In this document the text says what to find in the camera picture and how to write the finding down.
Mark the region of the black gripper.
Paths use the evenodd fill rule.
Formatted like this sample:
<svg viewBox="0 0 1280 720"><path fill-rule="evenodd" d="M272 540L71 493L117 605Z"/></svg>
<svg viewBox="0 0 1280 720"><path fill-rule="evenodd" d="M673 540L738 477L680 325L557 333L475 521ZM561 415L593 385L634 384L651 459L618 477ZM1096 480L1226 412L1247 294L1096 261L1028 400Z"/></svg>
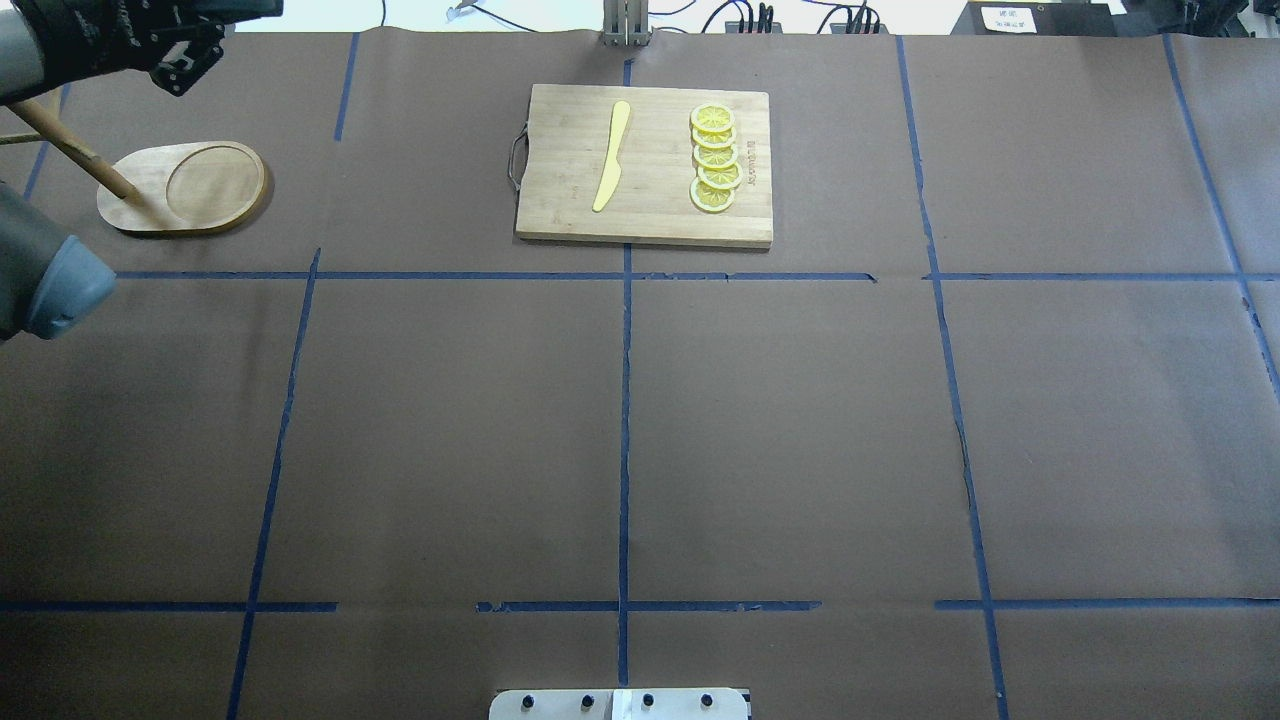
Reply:
<svg viewBox="0 0 1280 720"><path fill-rule="evenodd" d="M232 26L283 10L282 1L23 1L20 96L142 70L179 97L223 59Z"/></svg>

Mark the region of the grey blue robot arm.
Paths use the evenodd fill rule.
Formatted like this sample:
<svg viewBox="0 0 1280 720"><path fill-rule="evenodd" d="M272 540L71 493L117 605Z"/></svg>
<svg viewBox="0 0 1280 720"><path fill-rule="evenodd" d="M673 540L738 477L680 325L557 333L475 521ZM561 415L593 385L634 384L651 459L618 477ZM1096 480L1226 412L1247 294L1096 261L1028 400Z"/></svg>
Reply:
<svg viewBox="0 0 1280 720"><path fill-rule="evenodd" d="M128 199L134 186L38 97L122 70L143 70L182 96L220 61L229 26L283 10L280 1L5 1L3 105L109 193ZM20 333L54 340L115 286L115 273L78 237L3 188L4 340Z"/></svg>

